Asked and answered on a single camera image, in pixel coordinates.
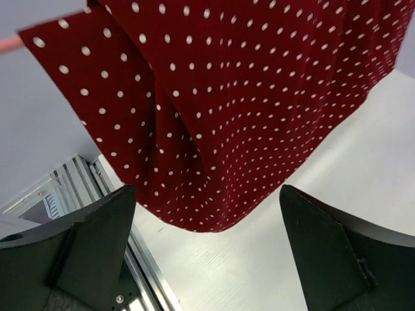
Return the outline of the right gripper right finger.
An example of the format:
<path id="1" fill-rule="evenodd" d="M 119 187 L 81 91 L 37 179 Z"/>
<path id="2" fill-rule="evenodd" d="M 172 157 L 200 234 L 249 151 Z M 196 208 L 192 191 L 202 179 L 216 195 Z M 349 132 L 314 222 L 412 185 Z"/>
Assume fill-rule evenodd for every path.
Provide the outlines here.
<path id="1" fill-rule="evenodd" d="M 413 310 L 414 237 L 292 185 L 279 204 L 308 310 Z"/>

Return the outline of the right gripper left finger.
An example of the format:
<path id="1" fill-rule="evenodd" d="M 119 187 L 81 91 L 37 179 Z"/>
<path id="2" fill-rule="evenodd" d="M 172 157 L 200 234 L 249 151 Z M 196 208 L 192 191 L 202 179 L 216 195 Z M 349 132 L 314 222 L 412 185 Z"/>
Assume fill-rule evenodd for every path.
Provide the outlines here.
<path id="1" fill-rule="evenodd" d="M 125 185 L 65 216 L 1 239 L 2 310 L 117 310 L 136 209 Z"/>

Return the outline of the red polka dot skirt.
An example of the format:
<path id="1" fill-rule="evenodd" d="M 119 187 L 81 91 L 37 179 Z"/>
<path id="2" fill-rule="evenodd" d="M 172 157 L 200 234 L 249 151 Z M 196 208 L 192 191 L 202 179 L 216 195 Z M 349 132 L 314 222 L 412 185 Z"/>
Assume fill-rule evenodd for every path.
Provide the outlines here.
<path id="1" fill-rule="evenodd" d="M 21 30 L 160 220 L 247 216 L 393 70 L 413 1 L 89 1 Z"/>

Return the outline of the pink hanger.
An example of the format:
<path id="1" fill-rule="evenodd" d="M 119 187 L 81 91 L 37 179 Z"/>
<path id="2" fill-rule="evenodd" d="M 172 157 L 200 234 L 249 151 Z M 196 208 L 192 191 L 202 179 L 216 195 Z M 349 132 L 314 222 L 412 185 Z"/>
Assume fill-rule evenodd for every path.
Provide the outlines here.
<path id="1" fill-rule="evenodd" d="M 24 47 L 24 43 L 19 36 L 11 36 L 0 40 L 0 54 L 5 54 Z"/>

